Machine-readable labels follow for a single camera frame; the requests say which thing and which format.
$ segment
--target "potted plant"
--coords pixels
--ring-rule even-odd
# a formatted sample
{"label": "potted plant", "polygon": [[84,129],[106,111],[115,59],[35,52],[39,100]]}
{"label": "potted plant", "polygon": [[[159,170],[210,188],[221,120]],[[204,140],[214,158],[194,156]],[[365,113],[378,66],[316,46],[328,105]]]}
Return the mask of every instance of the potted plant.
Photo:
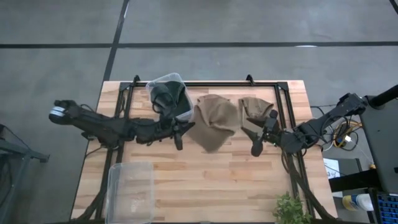
{"label": "potted plant", "polygon": [[273,215],[279,224],[310,224],[311,222],[311,215],[303,212],[300,199],[291,197],[288,192],[278,196]]}

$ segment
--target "folded cloth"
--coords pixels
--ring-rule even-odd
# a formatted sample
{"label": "folded cloth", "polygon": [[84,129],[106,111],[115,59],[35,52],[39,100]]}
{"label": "folded cloth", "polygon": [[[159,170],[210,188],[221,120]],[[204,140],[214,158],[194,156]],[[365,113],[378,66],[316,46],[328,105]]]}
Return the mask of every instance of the folded cloth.
{"label": "folded cloth", "polygon": [[215,152],[238,130],[238,109],[222,96],[201,96],[194,107],[193,122],[187,134],[207,152]]}
{"label": "folded cloth", "polygon": [[241,98],[239,99],[239,105],[243,107],[247,117],[258,121],[265,121],[269,112],[274,107],[272,103],[255,97]]}

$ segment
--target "wooden tabletop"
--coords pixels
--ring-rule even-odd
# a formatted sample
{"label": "wooden tabletop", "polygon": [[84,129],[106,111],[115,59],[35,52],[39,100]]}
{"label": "wooden tabletop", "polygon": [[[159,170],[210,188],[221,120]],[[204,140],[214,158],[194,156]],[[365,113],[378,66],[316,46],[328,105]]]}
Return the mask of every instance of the wooden tabletop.
{"label": "wooden tabletop", "polygon": [[[296,123],[312,118],[304,82],[287,81]],[[98,112],[113,116],[120,82],[104,82]],[[217,94],[238,105],[245,96],[274,103],[271,87],[191,87],[192,102],[199,96]],[[282,94],[285,118],[289,116]],[[155,118],[145,88],[135,88],[130,118]],[[178,151],[171,139],[154,142],[150,147],[127,142],[123,162],[149,161],[154,166],[154,222],[273,222],[276,195],[291,192],[290,177],[284,170],[278,147],[264,144],[259,157],[250,154],[251,141],[239,130],[216,153],[208,154],[187,135],[183,150]],[[99,147],[93,141],[88,152]],[[100,189],[106,150],[85,160],[76,195],[72,218],[82,214]],[[304,157],[310,188],[326,208],[337,217],[335,204],[318,147]]]}

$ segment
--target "gray floor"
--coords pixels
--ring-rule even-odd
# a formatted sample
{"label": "gray floor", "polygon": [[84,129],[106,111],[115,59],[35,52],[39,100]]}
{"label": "gray floor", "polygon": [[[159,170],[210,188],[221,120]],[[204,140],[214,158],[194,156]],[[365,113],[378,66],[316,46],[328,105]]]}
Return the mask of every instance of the gray floor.
{"label": "gray floor", "polygon": [[[0,0],[0,44],[111,43],[122,0]],[[300,42],[398,40],[388,0],[131,0],[121,42]],[[48,164],[32,162],[13,223],[67,220],[87,142],[47,116],[56,99],[96,106],[109,49],[0,49],[0,123]],[[111,80],[151,80],[178,72],[186,80],[305,80],[312,105],[346,92],[376,94],[398,82],[398,47],[119,49]],[[331,149],[325,157],[370,157]],[[344,220],[363,216],[339,212]]]}

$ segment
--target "blue object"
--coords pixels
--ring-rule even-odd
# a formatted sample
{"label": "blue object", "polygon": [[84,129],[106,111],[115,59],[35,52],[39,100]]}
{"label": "blue object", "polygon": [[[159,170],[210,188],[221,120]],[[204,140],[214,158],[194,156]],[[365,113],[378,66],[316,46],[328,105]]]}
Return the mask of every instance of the blue object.
{"label": "blue object", "polygon": [[377,200],[383,224],[398,223],[398,197],[378,194]]}

